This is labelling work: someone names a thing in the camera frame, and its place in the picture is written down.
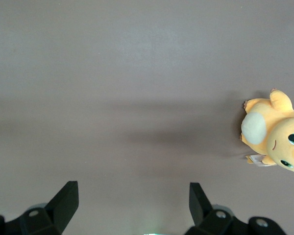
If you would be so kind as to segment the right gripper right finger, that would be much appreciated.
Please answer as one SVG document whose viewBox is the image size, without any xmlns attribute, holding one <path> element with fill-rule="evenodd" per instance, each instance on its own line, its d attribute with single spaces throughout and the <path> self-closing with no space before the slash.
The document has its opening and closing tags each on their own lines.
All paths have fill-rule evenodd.
<svg viewBox="0 0 294 235">
<path fill-rule="evenodd" d="M 273 220 L 254 216 L 247 223 L 240 221 L 225 206 L 212 205 L 200 183 L 190 183 L 189 210 L 194 222 L 187 235 L 284 235 Z"/>
</svg>

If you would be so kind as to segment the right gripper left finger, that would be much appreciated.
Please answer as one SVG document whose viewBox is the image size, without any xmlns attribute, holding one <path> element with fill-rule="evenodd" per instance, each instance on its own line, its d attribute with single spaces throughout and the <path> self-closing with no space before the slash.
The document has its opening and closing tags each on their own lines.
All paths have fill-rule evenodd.
<svg viewBox="0 0 294 235">
<path fill-rule="evenodd" d="M 48 202 L 31 206 L 6 222 L 0 215 L 0 235 L 61 235 L 78 208 L 78 182 L 68 181 Z"/>
</svg>

